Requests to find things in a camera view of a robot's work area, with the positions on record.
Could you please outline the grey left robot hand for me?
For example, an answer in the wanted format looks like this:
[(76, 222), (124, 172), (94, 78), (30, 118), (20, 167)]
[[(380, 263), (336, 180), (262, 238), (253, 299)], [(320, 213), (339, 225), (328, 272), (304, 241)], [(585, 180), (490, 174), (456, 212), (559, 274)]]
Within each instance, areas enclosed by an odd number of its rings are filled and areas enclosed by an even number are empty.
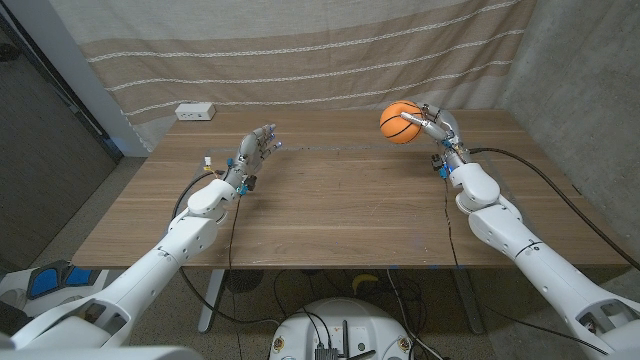
[(222, 180), (238, 188), (255, 176), (263, 162), (282, 146), (281, 142), (274, 141), (275, 129), (275, 124), (266, 124), (249, 132), (242, 139)]

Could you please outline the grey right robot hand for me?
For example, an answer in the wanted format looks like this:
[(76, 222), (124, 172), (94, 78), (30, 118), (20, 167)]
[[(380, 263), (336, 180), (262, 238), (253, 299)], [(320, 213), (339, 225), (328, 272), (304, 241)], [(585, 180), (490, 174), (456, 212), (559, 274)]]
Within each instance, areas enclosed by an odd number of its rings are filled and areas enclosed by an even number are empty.
[(421, 129), (442, 146), (443, 162), (456, 169), (472, 161), (469, 150), (465, 147), (459, 126), (454, 116), (447, 110), (434, 105), (424, 104), (421, 114), (414, 115), (403, 111), (400, 116)]

